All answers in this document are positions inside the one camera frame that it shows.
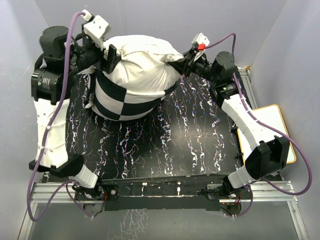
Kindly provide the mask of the white pillow insert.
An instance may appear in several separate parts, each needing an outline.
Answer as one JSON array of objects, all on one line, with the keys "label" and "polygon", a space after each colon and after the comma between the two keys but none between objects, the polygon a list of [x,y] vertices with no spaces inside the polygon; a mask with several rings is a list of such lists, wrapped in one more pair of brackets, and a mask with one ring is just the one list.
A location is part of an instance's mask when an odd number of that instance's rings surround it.
[{"label": "white pillow insert", "polygon": [[168,90],[182,74],[169,63],[181,60],[168,41],[147,35],[122,35],[105,40],[103,46],[116,47],[121,60],[111,73],[103,74],[114,84],[138,95],[158,95]]}]

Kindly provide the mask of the black white checkered pillowcase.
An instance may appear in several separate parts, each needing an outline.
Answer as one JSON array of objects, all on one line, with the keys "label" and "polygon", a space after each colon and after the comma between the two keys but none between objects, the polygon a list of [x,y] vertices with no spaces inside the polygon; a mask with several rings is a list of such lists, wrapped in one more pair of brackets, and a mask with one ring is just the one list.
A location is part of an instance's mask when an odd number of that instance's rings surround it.
[{"label": "black white checkered pillowcase", "polygon": [[158,92],[136,92],[113,83],[100,70],[89,74],[85,108],[111,121],[131,121],[144,117],[177,88]]}]

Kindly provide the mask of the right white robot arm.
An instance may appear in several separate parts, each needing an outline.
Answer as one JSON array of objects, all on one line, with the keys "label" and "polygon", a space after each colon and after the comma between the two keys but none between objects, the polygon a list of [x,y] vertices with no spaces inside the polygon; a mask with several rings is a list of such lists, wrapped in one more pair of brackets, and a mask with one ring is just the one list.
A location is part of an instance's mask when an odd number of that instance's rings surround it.
[{"label": "right white robot arm", "polygon": [[197,58],[198,53],[192,47],[183,58],[170,65],[186,77],[193,73],[209,81],[211,99],[234,121],[250,145],[251,153],[244,165],[224,177],[220,186],[207,190],[210,195],[233,199],[242,187],[282,170],[287,164],[290,142],[284,136],[271,133],[249,115],[251,109],[240,96],[234,80],[238,68],[232,53],[221,51],[212,63],[205,57]]}]

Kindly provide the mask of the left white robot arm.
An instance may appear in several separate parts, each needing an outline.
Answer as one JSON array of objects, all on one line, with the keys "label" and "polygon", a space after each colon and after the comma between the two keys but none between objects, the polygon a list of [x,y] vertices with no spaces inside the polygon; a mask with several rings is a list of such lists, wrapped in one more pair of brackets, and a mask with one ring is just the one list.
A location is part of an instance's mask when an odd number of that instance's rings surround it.
[{"label": "left white robot arm", "polygon": [[99,177],[89,170],[84,157],[70,154],[66,147],[66,120],[71,89],[75,76],[92,65],[111,70],[120,60],[116,48],[111,46],[104,55],[104,38],[109,27],[82,26],[82,32],[70,39],[65,26],[46,28],[39,38],[43,53],[39,56],[31,76],[31,96],[37,114],[37,155],[30,170],[49,172],[58,178],[74,181],[73,189],[93,200],[103,195]]}]

